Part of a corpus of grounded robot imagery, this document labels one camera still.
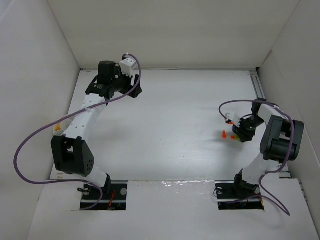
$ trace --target red wire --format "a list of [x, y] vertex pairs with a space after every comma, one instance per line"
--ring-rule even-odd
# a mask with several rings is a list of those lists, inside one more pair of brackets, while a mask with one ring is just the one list
[[115, 191], [115, 190], [113, 190], [111, 196], [112, 196], [112, 197], [111, 197], [111, 199], [110, 199], [110, 201], [109, 201], [109, 206], [108, 206], [107, 210], [110, 209], [110, 207], [111, 207], [111, 205], [112, 205], [112, 202], [113, 202], [113, 200], [114, 200], [114, 198], [115, 198], [115, 196], [116, 196], [116, 191]]

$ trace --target black bracket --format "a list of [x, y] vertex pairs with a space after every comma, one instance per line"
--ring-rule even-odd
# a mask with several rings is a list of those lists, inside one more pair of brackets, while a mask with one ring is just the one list
[[55, 168], [66, 174], [88, 176], [95, 164], [95, 158], [85, 140], [65, 136], [53, 136], [51, 148]]
[[[135, 75], [134, 84], [137, 83], [139, 75]], [[98, 67], [98, 75], [92, 80], [85, 93], [98, 94], [105, 100], [113, 98], [116, 92], [126, 94], [134, 86], [131, 85], [132, 77], [122, 74], [120, 66], [114, 61], [101, 61]], [[142, 93], [140, 83], [129, 94], [130, 97], [136, 98]]]
[[[295, 160], [299, 154], [305, 128], [305, 124], [301, 121], [293, 120], [293, 124], [294, 136], [289, 161]], [[287, 138], [291, 136], [290, 122], [279, 116], [271, 116], [260, 144], [260, 152], [263, 154], [263, 159], [283, 163], [288, 152], [290, 140], [281, 138], [282, 134], [285, 134]]]
[[[100, 198], [100, 191], [95, 187], [85, 184], [83, 189], [79, 189], [79, 192], [82, 192], [82, 199], [80, 208], [86, 208], [91, 206], [93, 203], [97, 202]], [[127, 205], [127, 191], [128, 183], [127, 182], [111, 182], [109, 181], [108, 191], [102, 189], [103, 196], [102, 200], [98, 205], [91, 208], [90, 210], [126, 210]]]
[[[266, 102], [264, 98], [257, 98], [256, 100]], [[252, 115], [249, 118], [240, 119], [240, 127], [233, 125], [232, 131], [239, 136], [242, 143], [252, 141], [253, 137], [256, 135], [256, 128], [264, 123], [264, 120], [258, 116], [261, 103], [252, 103], [251, 112]]]

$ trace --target white wall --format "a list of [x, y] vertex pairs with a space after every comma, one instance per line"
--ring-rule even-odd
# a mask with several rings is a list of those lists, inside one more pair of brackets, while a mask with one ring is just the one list
[[48, 0], [81, 68], [259, 67], [299, 0]]
[[7, 8], [9, 7], [12, 0], [1, 0], [0, 1], [0, 18], [5, 13]]
[[303, 120], [299, 157], [290, 165], [302, 180], [312, 217], [320, 232], [320, 1], [300, 0], [272, 47], [259, 75], [268, 100]]
[[[15, 150], [34, 130], [67, 113], [78, 74], [47, 0], [13, 0], [0, 19], [1, 240], [27, 238], [42, 190], [15, 173]], [[48, 179], [51, 131], [21, 152], [19, 166], [30, 179]]]

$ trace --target lavender cable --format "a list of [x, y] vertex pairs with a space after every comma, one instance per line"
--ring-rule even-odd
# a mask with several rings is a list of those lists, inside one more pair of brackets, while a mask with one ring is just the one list
[[224, 119], [227, 119], [226, 116], [221, 112], [221, 108], [222, 106], [226, 105], [226, 104], [232, 104], [232, 103], [257, 103], [257, 104], [266, 104], [268, 106], [271, 106], [273, 107], [278, 113], [280, 113], [282, 116], [286, 117], [289, 119], [290, 121], [290, 125], [291, 125], [291, 134], [290, 134], [290, 141], [289, 141], [289, 147], [288, 147], [288, 151], [286, 153], [286, 156], [284, 158], [284, 161], [281, 165], [281, 167], [279, 167], [277, 170], [274, 170], [274, 171], [267, 171], [265, 172], [264, 175], [262, 175], [259, 179], [259, 185], [260, 187], [267, 193], [269, 194], [271, 197], [273, 197], [273, 199], [267, 197], [267, 196], [263, 196], [263, 195], [254, 195], [254, 196], [250, 196], [250, 197], [247, 197], [247, 198], [244, 198], [244, 199], [239, 199], [239, 200], [235, 200], [235, 201], [230, 201], [228, 202], [229, 204], [234, 204], [234, 203], [239, 203], [239, 202], [243, 202], [245, 200], [249, 200], [249, 199], [253, 199], [253, 198], [265, 198], [265, 199], [268, 199], [269, 201], [271, 201], [273, 204], [275, 204], [279, 209], [281, 209], [285, 214], [287, 214], [288, 216], [290, 216], [290, 212], [289, 210], [286, 208], [286, 206], [276, 197], [274, 196], [273, 194], [271, 194], [268, 190], [266, 190], [266, 188], [262, 185], [262, 180], [264, 179], [264, 177], [268, 174], [276, 174], [276, 173], [279, 173], [281, 172], [282, 169], [284, 169], [284, 167], [286, 166], [287, 162], [289, 161], [289, 158], [290, 158], [290, 154], [291, 154], [291, 149], [292, 149], [292, 146], [293, 146], [293, 143], [294, 143], [294, 136], [295, 136], [295, 125], [294, 125], [294, 121], [292, 120], [292, 118], [284, 113], [283, 111], [281, 111], [279, 108], [276, 107], [275, 104], [273, 103], [270, 103], [270, 102], [266, 102], [266, 101], [259, 101], [259, 100], [232, 100], [232, 101], [226, 101], [224, 103], [222, 103], [220, 106], [219, 106], [219, 113], [223, 116]]
[[[126, 94], [122, 95], [122, 96], [119, 96], [119, 97], [116, 97], [116, 98], [114, 98], [114, 99], [107, 100], [107, 101], [104, 101], [104, 102], [101, 102], [101, 103], [98, 103], [98, 104], [94, 104], [94, 105], [92, 105], [92, 106], [89, 106], [88, 109], [93, 109], [93, 108], [95, 108], [95, 107], [98, 107], [98, 106], [101, 106], [101, 105], [105, 105], [105, 104], [109, 104], [109, 103], [115, 102], [115, 101], [117, 101], [117, 100], [123, 99], [124, 97], [128, 96], [129, 94], [131, 94], [131, 93], [136, 89], [136, 87], [139, 85], [139, 83], [140, 83], [140, 81], [141, 81], [141, 65], [140, 65], [138, 59], [137, 59], [134, 55], [132, 55], [132, 54], [130, 54], [130, 53], [126, 53], [126, 54], [124, 54], [122, 57], [126, 57], [126, 56], [132, 57], [132, 58], [136, 61], [137, 65], [138, 65], [138, 68], [139, 68], [139, 78], [138, 78], [138, 80], [136, 81], [136, 83], [135, 83], [135, 85], [133, 86], [133, 88], [132, 88], [130, 91], [128, 91]], [[26, 177], [21, 173], [21, 171], [20, 171], [19, 168], [18, 168], [18, 155], [19, 155], [21, 149], [24, 147], [24, 145], [25, 145], [31, 138], [33, 138], [35, 135], [37, 135], [38, 133], [40, 133], [40, 132], [42, 132], [43, 130], [45, 130], [45, 129], [47, 129], [47, 128], [50, 128], [50, 127], [52, 127], [52, 126], [54, 126], [54, 125], [56, 125], [56, 124], [58, 124], [58, 123], [60, 123], [60, 122], [62, 122], [62, 121], [64, 121], [64, 120], [66, 120], [66, 119], [69, 119], [69, 118], [72, 118], [73, 116], [76, 116], [76, 115], [78, 115], [78, 114], [81, 114], [81, 113], [83, 113], [83, 112], [85, 112], [85, 111], [86, 111], [86, 109], [83, 108], [83, 109], [81, 109], [81, 110], [79, 110], [79, 111], [76, 111], [76, 112], [74, 112], [74, 113], [72, 113], [72, 114], [70, 114], [70, 115], [68, 115], [68, 116], [65, 116], [65, 117], [63, 117], [63, 118], [61, 118], [61, 119], [59, 119], [59, 120], [57, 120], [57, 121], [54, 121], [54, 122], [52, 122], [52, 123], [50, 123], [50, 124], [48, 124], [48, 125], [46, 125], [46, 126], [41, 127], [40, 129], [36, 130], [36, 131], [33, 132], [32, 134], [30, 134], [30, 135], [19, 145], [19, 147], [17, 148], [17, 150], [16, 150], [16, 152], [15, 152], [15, 154], [14, 154], [14, 157], [13, 157], [13, 165], [14, 165], [14, 169], [15, 169], [16, 173], [18, 174], [18, 176], [19, 176], [22, 180], [24, 180], [25, 182], [27, 182], [27, 183], [29, 183], [29, 184], [44, 185], [44, 184], [56, 184], [56, 183], [67, 183], [67, 182], [81, 182], [81, 183], [90, 184], [90, 185], [94, 186], [95, 188], [97, 188], [97, 189], [100, 191], [100, 197], [99, 197], [99, 199], [98, 199], [93, 205], [88, 206], [88, 207], [85, 207], [85, 208], [80, 208], [80, 210], [89, 210], [89, 209], [92, 209], [92, 208], [94, 208], [94, 207], [102, 200], [102, 198], [103, 198], [103, 191], [102, 191], [102, 189], [101, 189], [99, 186], [97, 186], [96, 184], [94, 184], [94, 183], [92, 183], [92, 182], [89, 182], [89, 181], [86, 181], [86, 180], [81, 180], [81, 179], [48, 180], [48, 181], [33, 181], [33, 180], [30, 180], [30, 179], [26, 178]]]

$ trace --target yellow part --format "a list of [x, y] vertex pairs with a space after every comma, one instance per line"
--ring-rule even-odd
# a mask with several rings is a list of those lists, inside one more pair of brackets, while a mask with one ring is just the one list
[[59, 122], [58, 125], [55, 127], [55, 130], [56, 130], [56, 131], [61, 130], [60, 124], [61, 124], [61, 122]]

